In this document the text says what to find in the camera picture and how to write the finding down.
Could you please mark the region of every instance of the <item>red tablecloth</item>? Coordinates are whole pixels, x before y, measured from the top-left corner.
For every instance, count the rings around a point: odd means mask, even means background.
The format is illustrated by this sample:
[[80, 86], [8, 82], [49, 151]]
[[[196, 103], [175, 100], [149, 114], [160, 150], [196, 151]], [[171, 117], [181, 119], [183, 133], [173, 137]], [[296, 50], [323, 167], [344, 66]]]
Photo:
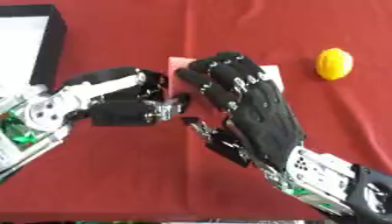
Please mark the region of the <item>red tablecloth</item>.
[[[164, 71], [169, 56], [237, 50], [280, 66], [309, 148], [392, 172], [389, 0], [0, 0], [21, 3], [54, 3], [68, 24], [58, 86], [106, 67]], [[354, 56], [343, 80], [314, 73], [329, 47]], [[321, 217], [186, 136], [179, 119], [155, 128], [79, 122], [65, 144], [0, 186], [0, 220]]]

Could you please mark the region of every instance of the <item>robotic hand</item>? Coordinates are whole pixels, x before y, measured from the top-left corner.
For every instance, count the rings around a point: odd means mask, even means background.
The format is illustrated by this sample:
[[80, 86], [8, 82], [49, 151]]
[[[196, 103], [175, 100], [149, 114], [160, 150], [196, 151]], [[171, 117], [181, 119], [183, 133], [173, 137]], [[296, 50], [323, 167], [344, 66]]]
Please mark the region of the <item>robotic hand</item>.
[[392, 178], [306, 149], [290, 107], [252, 60], [220, 52], [179, 69], [177, 76], [227, 113], [218, 129], [198, 118], [184, 119], [208, 148], [239, 165], [252, 163], [274, 187], [338, 223], [392, 223]]
[[73, 77], [54, 94], [42, 85], [0, 89], [0, 180], [62, 144], [81, 118], [142, 126], [182, 113], [187, 94], [164, 101], [166, 85], [162, 74], [128, 66]]

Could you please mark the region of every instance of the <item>black plastic part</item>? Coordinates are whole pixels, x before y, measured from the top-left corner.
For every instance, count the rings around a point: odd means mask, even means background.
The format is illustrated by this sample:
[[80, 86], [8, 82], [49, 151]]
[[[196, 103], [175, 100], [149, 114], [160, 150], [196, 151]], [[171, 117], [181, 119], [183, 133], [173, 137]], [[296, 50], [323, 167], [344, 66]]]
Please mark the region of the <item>black plastic part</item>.
[[151, 126], [155, 118], [146, 119], [154, 107], [142, 101], [109, 101], [88, 110], [94, 126]]
[[271, 80], [248, 87], [232, 121], [250, 142], [249, 153], [280, 172], [294, 147], [305, 140], [296, 117]]
[[53, 4], [2, 5], [0, 18], [48, 16], [44, 37], [32, 72], [32, 85], [44, 84], [53, 89], [67, 25]]
[[258, 72], [264, 74], [264, 71], [255, 62], [253, 62], [247, 56], [240, 54], [239, 52], [218, 52], [216, 55], [216, 57], [220, 60], [232, 60], [230, 65], [237, 69], [240, 74], [250, 74], [256, 78]]
[[216, 131], [211, 135], [211, 140], [206, 143], [206, 147], [242, 167], [247, 167], [250, 161], [240, 156], [239, 148], [229, 146], [241, 145], [239, 139], [227, 130], [217, 129]]
[[236, 97], [223, 89], [220, 85], [213, 83], [204, 95], [218, 109], [228, 110], [230, 102], [236, 102]]
[[176, 73], [179, 78], [199, 89], [218, 109], [229, 109], [228, 103], [236, 101], [236, 97], [233, 94], [223, 89], [213, 80], [208, 79], [204, 74], [184, 68], [177, 70]]
[[235, 78], [241, 77], [231, 66], [222, 63], [211, 69], [211, 76], [227, 91], [233, 90]]
[[[390, 195], [392, 193], [392, 177], [360, 164], [354, 164], [353, 170], [355, 171], [355, 183], [348, 190], [346, 203], [353, 209], [358, 223], [392, 223], [392, 195]], [[369, 208], [364, 197], [364, 191], [368, 184], [374, 184], [389, 193], [384, 204], [387, 213], [376, 213]]]

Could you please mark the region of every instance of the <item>yellow ball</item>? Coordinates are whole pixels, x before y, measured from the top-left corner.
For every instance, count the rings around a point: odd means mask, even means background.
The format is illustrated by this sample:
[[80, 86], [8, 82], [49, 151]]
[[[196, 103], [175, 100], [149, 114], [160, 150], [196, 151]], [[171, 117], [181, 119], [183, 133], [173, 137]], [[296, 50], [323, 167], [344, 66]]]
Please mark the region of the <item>yellow ball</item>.
[[354, 59], [339, 48], [324, 50], [317, 57], [316, 70], [318, 75], [328, 81], [334, 81], [348, 75], [353, 69]]

